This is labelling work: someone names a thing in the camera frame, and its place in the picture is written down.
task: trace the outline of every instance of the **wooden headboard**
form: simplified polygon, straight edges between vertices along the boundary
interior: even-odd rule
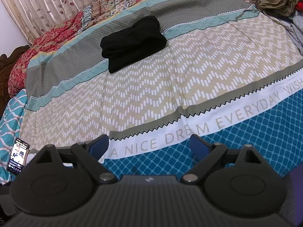
[[[21,55],[29,48],[29,45],[21,46],[15,48],[10,57],[7,57],[6,54],[0,56],[0,119],[4,113],[7,103],[10,100],[8,81],[11,70]]]

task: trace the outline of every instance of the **metal screw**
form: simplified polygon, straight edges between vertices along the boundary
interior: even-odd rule
[[[112,174],[112,173],[101,173],[99,178],[102,181],[110,181],[110,180],[113,180],[115,178],[115,175]]]
[[[185,174],[183,176],[183,180],[186,182],[194,182],[194,181],[198,180],[198,176],[195,174]]]

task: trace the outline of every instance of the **black garment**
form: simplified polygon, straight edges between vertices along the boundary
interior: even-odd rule
[[[160,33],[155,16],[146,16],[131,27],[102,38],[102,56],[109,59],[109,72],[142,60],[165,48],[166,38]]]

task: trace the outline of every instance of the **black zigzag line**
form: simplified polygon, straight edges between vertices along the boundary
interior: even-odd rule
[[[279,82],[283,79],[286,79],[287,77],[291,76],[292,74],[294,74],[295,72],[298,72],[299,70],[301,70],[303,68],[303,66],[299,67],[298,69],[296,69],[295,71],[292,71],[290,73],[288,73],[287,75],[285,75],[284,77],[282,78],[279,78],[279,79],[276,79],[275,81],[271,81],[270,83],[264,85],[263,87],[260,87],[258,89],[255,89],[255,90],[252,90],[252,91],[249,91],[248,93],[244,93],[244,94],[240,94],[240,96],[236,96],[234,99],[230,99],[229,101],[225,101],[225,103],[221,103],[220,105],[216,105],[214,108],[211,107],[210,109],[206,109],[205,111],[201,111],[199,112],[198,114],[197,113],[194,113],[194,114],[189,114],[188,116],[185,116],[183,114],[180,114],[180,116],[176,119],[176,120],[173,120],[173,121],[169,121],[167,124],[163,124],[162,126],[158,126],[157,128],[153,128],[153,129],[149,129],[148,131],[143,131],[143,132],[138,132],[138,133],[135,133],[133,135],[128,135],[126,136],[125,138],[121,138],[121,139],[115,139],[115,138],[110,138],[110,140],[114,140],[114,141],[121,141],[121,140],[125,140],[126,138],[130,138],[130,137],[134,137],[135,135],[139,135],[139,134],[144,134],[144,133],[148,133],[148,132],[152,132],[154,130],[158,130],[159,128],[163,128],[164,126],[168,126],[169,124],[173,124],[174,122],[178,121],[181,116],[183,117],[186,117],[186,118],[189,118],[190,116],[194,117],[195,115],[200,115],[201,113],[206,113],[207,111],[209,112],[211,109],[216,109],[217,107],[221,107],[222,105],[226,105],[226,103],[231,103],[231,101],[235,101],[236,99],[240,99],[241,97],[245,97],[246,95],[249,95],[250,93],[254,93],[254,92],[257,92],[257,91],[260,91],[261,89],[264,89],[265,87],[268,87],[269,85],[272,85],[273,83],[275,82]]]

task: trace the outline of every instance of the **white wall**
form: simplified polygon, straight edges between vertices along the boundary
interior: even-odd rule
[[[27,40],[0,0],[0,55],[6,54],[9,57],[15,48],[27,44]]]

